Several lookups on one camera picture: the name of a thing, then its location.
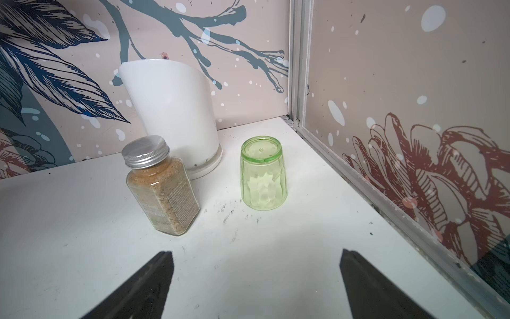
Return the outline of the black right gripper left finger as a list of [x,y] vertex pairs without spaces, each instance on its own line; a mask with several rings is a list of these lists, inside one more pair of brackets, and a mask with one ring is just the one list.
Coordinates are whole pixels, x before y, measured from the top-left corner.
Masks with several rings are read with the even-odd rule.
[[84,318],[161,318],[174,272],[173,254],[161,251]]

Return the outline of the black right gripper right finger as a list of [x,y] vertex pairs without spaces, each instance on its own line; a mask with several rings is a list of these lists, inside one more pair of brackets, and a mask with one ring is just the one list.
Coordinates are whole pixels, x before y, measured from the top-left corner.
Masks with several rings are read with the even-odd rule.
[[432,318],[357,251],[343,250],[342,274],[353,318]]

